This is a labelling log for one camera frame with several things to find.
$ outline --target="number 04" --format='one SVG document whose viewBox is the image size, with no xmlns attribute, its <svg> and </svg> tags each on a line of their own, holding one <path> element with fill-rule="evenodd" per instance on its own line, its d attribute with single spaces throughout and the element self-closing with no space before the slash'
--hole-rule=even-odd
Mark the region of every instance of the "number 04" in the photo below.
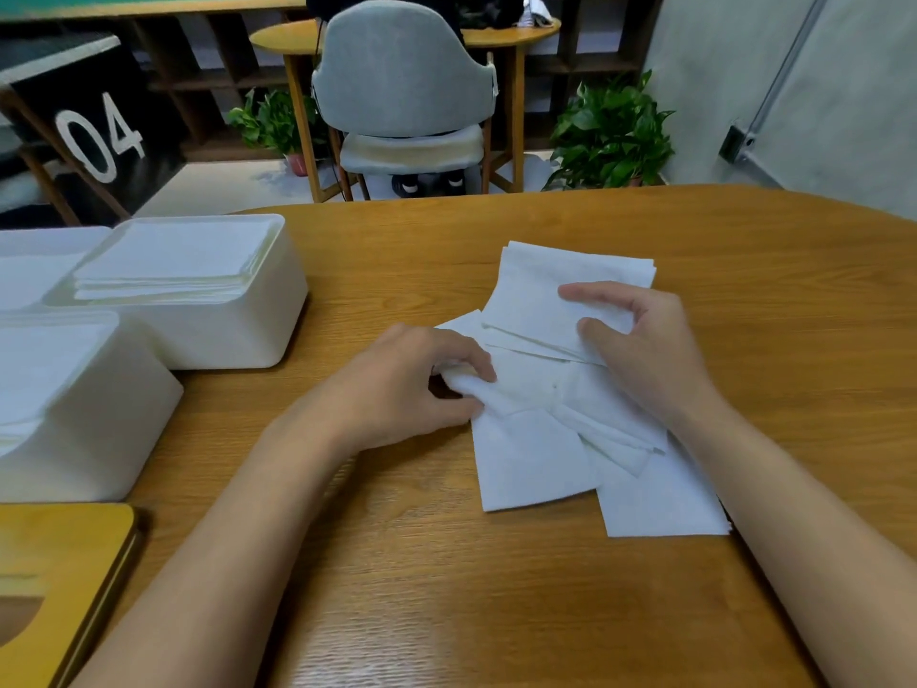
<svg viewBox="0 0 917 688">
<path fill-rule="evenodd" d="M 128 122 L 117 109 L 111 95 L 106 91 L 102 94 L 102 103 L 106 109 L 106 121 L 108 123 L 108 141 L 111 142 L 115 154 L 124 154 L 129 149 L 136 149 L 138 156 L 143 159 L 146 155 L 143 151 L 143 136 L 139 130 L 131 130 Z M 86 171 L 90 172 L 93 177 L 100 183 L 111 183 L 117 178 L 117 165 L 111 149 L 105 142 L 105 139 L 96 130 L 83 115 L 75 111 L 61 111 L 54 118 L 54 125 L 57 126 L 58 132 L 63 138 L 64 144 L 74 154 L 76 159 L 82 161 L 86 166 Z M 92 161 L 86 156 L 86 153 L 74 140 L 71 134 L 71 125 L 82 127 L 86 135 L 93 138 L 99 151 L 102 153 L 102 159 L 106 161 L 105 170 L 100 171 Z"/>
</svg>

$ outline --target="round wooden table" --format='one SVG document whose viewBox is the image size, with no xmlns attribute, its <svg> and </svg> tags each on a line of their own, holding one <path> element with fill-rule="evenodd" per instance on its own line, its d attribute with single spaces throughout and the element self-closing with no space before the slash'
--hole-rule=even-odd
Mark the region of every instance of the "round wooden table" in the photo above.
<svg viewBox="0 0 917 688">
<path fill-rule="evenodd" d="M 508 147 L 502 155 L 495 158 L 490 165 L 490 180 L 508 193 L 521 193 L 524 183 L 524 120 L 525 120 L 525 53 L 528 46 L 548 38 L 560 31 L 560 21 L 556 19 L 544 28 L 505 28 L 505 29 L 466 29 L 462 31 L 465 45 L 469 48 L 487 48 L 502 51 L 505 54 L 505 79 L 500 87 L 506 110 Z M 318 182 L 318 171 L 315 166 L 315 155 L 312 153 L 312 138 L 309 136 L 309 122 L 302 108 L 302 75 L 299 58 L 321 54 L 321 39 L 318 23 L 315 19 L 308 21 L 291 21 L 268 26 L 253 33 L 251 43 L 265 50 L 279 53 L 286 65 L 287 81 L 296 110 L 296 124 L 299 127 L 306 170 L 309 173 L 309 184 L 312 197 L 316 203 L 322 203 L 339 193 L 335 184 L 323 191 Z M 508 161 L 512 161 L 512 179 L 505 179 L 496 171 Z M 349 184 L 344 180 L 345 190 Z"/>
<path fill-rule="evenodd" d="M 128 498 L 149 542 L 118 614 L 274 416 L 389 324 L 481 308 L 511 239 L 654 258 L 725 395 L 917 555 L 914 223 L 738 186 L 269 211 L 311 303 L 278 366 L 181 373 Z M 607 538 L 594 493 L 486 514 L 467 427 L 360 457 L 306 537 L 263 673 L 271 688 L 817 684 L 738 536 Z"/>
</svg>

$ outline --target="floor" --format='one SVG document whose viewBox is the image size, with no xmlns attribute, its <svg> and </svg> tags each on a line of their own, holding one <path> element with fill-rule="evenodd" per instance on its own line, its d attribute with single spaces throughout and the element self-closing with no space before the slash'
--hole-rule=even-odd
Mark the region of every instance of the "floor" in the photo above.
<svg viewBox="0 0 917 688">
<path fill-rule="evenodd" d="M 548 176 L 556 168 L 548 159 L 550 152 L 533 152 L 525 155 L 525 187 L 527 192 L 540 191 Z M 506 164 L 498 173 L 510 178 L 512 164 Z M 323 186 L 335 181 L 330 166 L 320 171 Z M 421 177 L 421 184 L 430 184 L 433 177 Z M 480 171 L 468 169 L 465 181 L 470 194 L 480 193 Z M 392 192 L 390 176 L 366 178 L 373 200 L 397 197 Z M 362 200 L 358 186 L 354 186 L 354 199 Z M 502 191 L 490 186 L 492 194 Z M 333 200 L 343 198 L 338 195 Z M 138 217 L 177 217 L 193 215 L 225 215 L 255 207 L 272 205 L 310 204 L 309 183 L 294 176 L 283 161 L 226 161 L 187 164 L 166 186 L 156 193 L 135 214 Z"/>
</svg>

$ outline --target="forearm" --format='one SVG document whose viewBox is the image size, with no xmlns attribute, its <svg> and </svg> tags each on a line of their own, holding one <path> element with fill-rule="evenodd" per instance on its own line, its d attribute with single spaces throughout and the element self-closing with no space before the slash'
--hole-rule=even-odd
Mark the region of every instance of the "forearm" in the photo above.
<svg viewBox="0 0 917 688">
<path fill-rule="evenodd" d="M 313 425 L 269 428 L 75 688 L 254 682 L 305 531 L 345 456 L 330 429 Z"/>
<path fill-rule="evenodd" d="M 917 685 L 917 564 L 725 402 L 676 434 L 829 682 Z"/>
</svg>

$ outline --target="hand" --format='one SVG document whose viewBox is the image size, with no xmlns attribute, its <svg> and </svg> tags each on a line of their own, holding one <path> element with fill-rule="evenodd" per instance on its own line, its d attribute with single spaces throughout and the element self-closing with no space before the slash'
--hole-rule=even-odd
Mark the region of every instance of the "hand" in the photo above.
<svg viewBox="0 0 917 688">
<path fill-rule="evenodd" d="M 634 312 L 634 330 L 619 333 L 595 318 L 579 320 L 614 381 L 638 404 L 677 431 L 692 411 L 722 401 L 675 294 L 621 282 L 577 282 L 557 293 L 569 301 L 605 301 Z"/>
<path fill-rule="evenodd" d="M 306 393 L 280 421 L 306 431 L 333 430 L 345 442 L 345 457 L 463 425 L 483 405 L 471 397 L 439 399 L 427 388 L 436 367 L 451 361 L 467 362 L 485 381 L 497 379 L 490 354 L 471 338 L 398 323 Z"/>
</svg>

